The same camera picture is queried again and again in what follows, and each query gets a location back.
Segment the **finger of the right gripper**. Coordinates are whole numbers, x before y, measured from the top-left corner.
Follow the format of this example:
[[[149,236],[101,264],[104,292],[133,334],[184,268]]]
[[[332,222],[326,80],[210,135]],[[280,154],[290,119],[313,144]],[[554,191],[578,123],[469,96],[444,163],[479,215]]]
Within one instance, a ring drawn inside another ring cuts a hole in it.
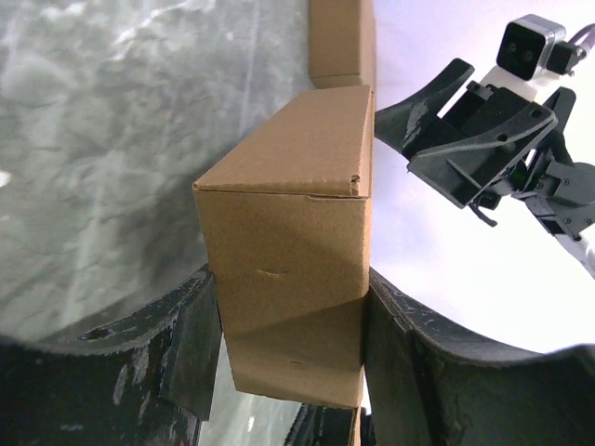
[[[574,91],[561,87],[543,104],[530,101],[544,112],[544,126],[515,137],[500,125],[470,138],[437,139],[435,122],[416,144],[419,151],[407,158],[408,169],[458,208],[494,209],[502,197],[527,185],[529,152],[565,126],[575,100]]]
[[[453,59],[415,94],[375,114],[375,137],[405,158],[419,151],[416,144],[438,120],[438,112],[473,75],[466,61]]]

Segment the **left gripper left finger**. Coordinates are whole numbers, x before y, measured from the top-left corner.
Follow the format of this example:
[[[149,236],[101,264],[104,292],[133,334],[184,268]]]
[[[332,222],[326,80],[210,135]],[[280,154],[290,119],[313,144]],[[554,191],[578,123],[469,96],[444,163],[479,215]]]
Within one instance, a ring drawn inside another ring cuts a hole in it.
[[[215,282],[179,288],[73,341],[1,340],[5,445],[194,445],[221,340]]]

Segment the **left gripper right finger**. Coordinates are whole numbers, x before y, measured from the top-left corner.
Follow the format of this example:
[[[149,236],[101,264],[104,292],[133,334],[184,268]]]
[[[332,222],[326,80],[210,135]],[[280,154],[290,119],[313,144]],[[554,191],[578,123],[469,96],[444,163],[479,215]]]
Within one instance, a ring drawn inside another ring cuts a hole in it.
[[[594,348],[516,348],[370,275],[365,374],[380,445],[590,445]]]

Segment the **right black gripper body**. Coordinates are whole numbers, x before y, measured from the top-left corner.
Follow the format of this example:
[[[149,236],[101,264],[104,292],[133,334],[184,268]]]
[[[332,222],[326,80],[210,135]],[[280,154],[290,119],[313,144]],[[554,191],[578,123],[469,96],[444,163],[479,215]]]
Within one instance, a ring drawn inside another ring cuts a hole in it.
[[[541,129],[544,112],[505,87],[472,81],[443,118],[436,121],[437,139],[464,139],[504,125],[515,137],[525,129]]]

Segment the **brown cardboard box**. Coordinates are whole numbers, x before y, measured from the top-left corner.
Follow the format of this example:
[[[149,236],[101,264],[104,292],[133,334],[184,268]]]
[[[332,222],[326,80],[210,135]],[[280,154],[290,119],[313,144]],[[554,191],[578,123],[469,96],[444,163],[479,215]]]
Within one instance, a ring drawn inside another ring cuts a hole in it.
[[[194,183],[238,390],[360,404],[373,133],[369,86],[306,91]]]

